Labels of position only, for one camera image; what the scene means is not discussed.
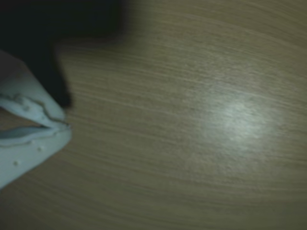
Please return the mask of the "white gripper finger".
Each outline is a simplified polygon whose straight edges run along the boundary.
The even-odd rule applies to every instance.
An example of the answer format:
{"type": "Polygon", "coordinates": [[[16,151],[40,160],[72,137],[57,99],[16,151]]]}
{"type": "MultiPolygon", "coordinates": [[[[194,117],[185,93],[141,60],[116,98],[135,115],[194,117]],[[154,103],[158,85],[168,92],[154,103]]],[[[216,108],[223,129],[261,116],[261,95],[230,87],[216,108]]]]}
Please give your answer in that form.
{"type": "Polygon", "coordinates": [[[4,51],[0,52],[0,106],[43,127],[69,127],[63,109],[28,67],[4,51]]]}
{"type": "Polygon", "coordinates": [[[71,128],[18,127],[0,132],[0,188],[15,181],[63,149],[71,128]]]}

